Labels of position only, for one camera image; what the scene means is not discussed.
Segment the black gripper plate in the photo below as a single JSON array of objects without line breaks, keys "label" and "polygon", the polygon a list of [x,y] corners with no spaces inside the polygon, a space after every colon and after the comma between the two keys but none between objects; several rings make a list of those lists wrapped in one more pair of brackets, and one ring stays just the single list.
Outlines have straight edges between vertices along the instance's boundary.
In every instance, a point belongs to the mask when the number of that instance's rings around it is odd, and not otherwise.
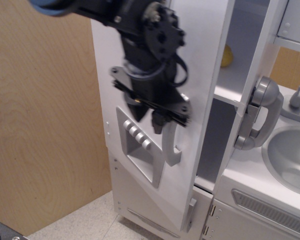
[{"label": "black gripper plate", "polygon": [[124,100],[133,116],[140,122],[149,109],[154,133],[160,135],[163,127],[171,122],[168,115],[169,105],[176,102],[181,93],[165,82],[163,73],[155,75],[131,75],[123,67],[115,66],[110,70],[113,85],[124,92]]}]

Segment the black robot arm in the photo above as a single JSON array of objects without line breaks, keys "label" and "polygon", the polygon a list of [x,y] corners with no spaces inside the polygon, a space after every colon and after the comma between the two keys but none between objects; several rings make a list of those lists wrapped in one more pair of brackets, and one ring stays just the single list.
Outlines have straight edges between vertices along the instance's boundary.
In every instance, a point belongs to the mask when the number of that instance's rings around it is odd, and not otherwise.
[{"label": "black robot arm", "polygon": [[177,68],[187,70],[177,50],[185,44],[178,17],[162,0],[32,0],[44,15],[75,13],[112,27],[120,34],[123,67],[111,69],[113,85],[136,121],[152,109],[152,127],[161,134],[174,121],[186,126],[190,104],[178,92],[185,81],[176,81]]}]

